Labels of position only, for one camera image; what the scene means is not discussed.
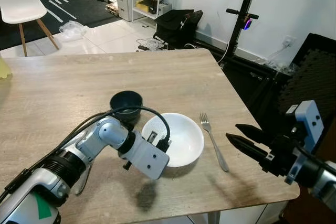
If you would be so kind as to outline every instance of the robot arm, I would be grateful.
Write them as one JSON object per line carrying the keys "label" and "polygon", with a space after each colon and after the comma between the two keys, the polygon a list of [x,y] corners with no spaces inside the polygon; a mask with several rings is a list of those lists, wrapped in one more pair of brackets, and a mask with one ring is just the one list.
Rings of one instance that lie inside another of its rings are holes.
{"label": "robot arm", "polygon": [[237,149],[259,162],[263,171],[286,176],[285,182],[289,185],[296,181],[309,188],[312,196],[336,212],[336,164],[324,163],[310,154],[323,130],[315,102],[293,105],[286,115],[296,121],[288,136],[272,137],[254,126],[236,125],[248,138],[268,146],[269,153],[242,136],[229,133],[226,136]]}
{"label": "robot arm", "polygon": [[138,131],[106,116],[77,134],[33,171],[0,205],[0,223],[60,223],[57,207],[66,201],[72,186],[108,145],[151,179],[158,179],[169,162],[169,156],[143,139]]}

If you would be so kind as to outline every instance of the wooden chair leg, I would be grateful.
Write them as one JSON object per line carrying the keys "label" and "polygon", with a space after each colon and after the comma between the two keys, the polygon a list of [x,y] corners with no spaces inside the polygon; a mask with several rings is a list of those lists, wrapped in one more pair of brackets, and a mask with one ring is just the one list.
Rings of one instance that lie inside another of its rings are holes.
{"label": "wooden chair leg", "polygon": [[25,34],[23,33],[22,23],[19,24],[19,29],[20,29],[20,36],[21,36],[22,46],[23,46],[23,52],[25,53],[25,57],[27,57],[27,48],[26,48]]}
{"label": "wooden chair leg", "polygon": [[48,27],[42,22],[42,20],[39,18],[38,19],[41,23],[41,25],[43,25],[43,27],[45,28],[45,30],[50,34],[50,36],[53,38],[53,34],[49,31]]}
{"label": "wooden chair leg", "polygon": [[39,24],[39,26],[41,27],[42,31],[44,31],[44,33],[48,36],[48,38],[50,39],[51,43],[54,44],[54,46],[56,47],[57,50],[59,50],[57,44],[54,42],[51,33],[49,32],[49,30],[47,29],[47,27],[43,24],[43,22],[41,21],[41,19],[37,19],[36,22]]}

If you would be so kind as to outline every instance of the black carpet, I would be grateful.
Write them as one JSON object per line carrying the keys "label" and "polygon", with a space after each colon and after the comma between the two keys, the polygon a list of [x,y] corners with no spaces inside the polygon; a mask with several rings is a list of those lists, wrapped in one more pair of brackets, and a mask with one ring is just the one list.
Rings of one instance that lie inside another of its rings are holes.
{"label": "black carpet", "polygon": [[[51,4],[49,0],[41,0],[47,9],[55,13],[63,20],[63,23],[60,23],[49,13],[47,13],[42,18],[42,21],[45,23],[52,34],[59,33],[59,27],[64,25],[69,20],[75,20],[82,25],[86,25],[92,28],[120,19],[119,17],[115,17],[105,10],[105,2],[100,2],[97,0],[67,0],[69,3],[65,3],[62,0],[59,1],[61,1],[62,4],[56,4],[75,16],[77,19],[71,18],[69,15]],[[26,42],[46,37],[44,32],[40,29],[35,21],[24,23],[23,28]],[[4,23],[2,22],[2,18],[0,18],[0,50],[20,44],[21,38],[19,33],[19,25]]]}

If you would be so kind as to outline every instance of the box on shelf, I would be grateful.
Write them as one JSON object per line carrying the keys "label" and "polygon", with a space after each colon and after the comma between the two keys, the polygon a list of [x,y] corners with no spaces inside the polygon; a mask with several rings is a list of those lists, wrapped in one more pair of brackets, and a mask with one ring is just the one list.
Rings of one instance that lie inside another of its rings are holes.
{"label": "box on shelf", "polygon": [[149,11],[149,7],[146,6],[146,5],[140,4],[139,2],[141,2],[141,1],[143,1],[143,0],[137,0],[135,6],[136,6],[138,9],[140,9],[141,11],[148,13],[148,11]]}
{"label": "box on shelf", "polygon": [[172,4],[159,4],[159,16],[169,12],[172,9]]}

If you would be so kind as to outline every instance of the fork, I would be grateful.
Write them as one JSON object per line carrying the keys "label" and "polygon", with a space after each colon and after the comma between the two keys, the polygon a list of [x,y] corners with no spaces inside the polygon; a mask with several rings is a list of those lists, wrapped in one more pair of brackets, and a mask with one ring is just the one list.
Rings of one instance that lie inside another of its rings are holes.
{"label": "fork", "polygon": [[199,119],[201,120],[201,125],[203,127],[203,129],[205,129],[211,138],[212,144],[214,145],[215,148],[215,152],[216,152],[216,156],[219,162],[220,167],[223,169],[223,171],[228,172],[229,171],[229,167],[227,166],[227,163],[225,162],[223,155],[221,153],[221,151],[219,150],[215,140],[214,140],[214,136],[212,136],[211,133],[211,126],[209,123],[209,119],[207,117],[207,115],[205,113],[201,113]]}

